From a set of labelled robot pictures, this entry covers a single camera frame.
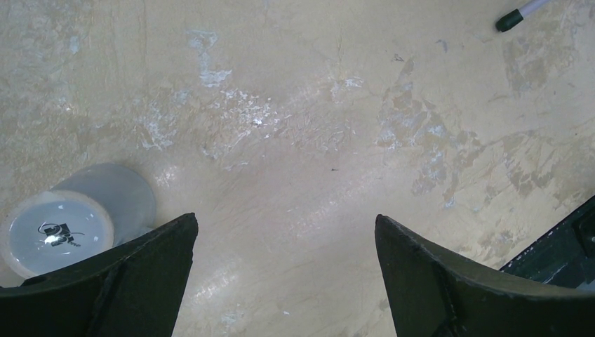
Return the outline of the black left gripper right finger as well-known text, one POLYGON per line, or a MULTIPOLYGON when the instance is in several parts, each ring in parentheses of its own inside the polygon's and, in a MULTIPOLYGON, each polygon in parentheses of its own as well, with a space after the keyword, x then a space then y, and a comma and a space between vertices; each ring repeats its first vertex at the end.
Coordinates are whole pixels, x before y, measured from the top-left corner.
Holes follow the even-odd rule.
POLYGON ((593 336, 594 293, 492 269, 375 219, 375 245, 398 336, 593 336))

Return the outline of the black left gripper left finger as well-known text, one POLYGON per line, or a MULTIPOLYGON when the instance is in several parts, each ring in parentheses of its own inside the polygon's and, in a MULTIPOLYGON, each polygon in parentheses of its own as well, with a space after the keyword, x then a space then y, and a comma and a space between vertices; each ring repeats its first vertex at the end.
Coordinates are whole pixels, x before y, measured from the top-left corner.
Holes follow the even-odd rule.
POLYGON ((1 290, 2 336, 170 336, 199 226, 186 213, 143 236, 1 290))

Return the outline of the grey white mug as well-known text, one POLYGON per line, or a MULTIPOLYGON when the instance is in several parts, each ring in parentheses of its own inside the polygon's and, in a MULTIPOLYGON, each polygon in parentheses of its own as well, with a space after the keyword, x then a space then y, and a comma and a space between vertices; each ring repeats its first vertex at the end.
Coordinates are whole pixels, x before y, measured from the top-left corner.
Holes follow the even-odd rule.
POLYGON ((142 236, 155 215, 154 193, 140 174, 95 164, 13 209, 1 225, 1 256, 21 277, 36 277, 142 236))

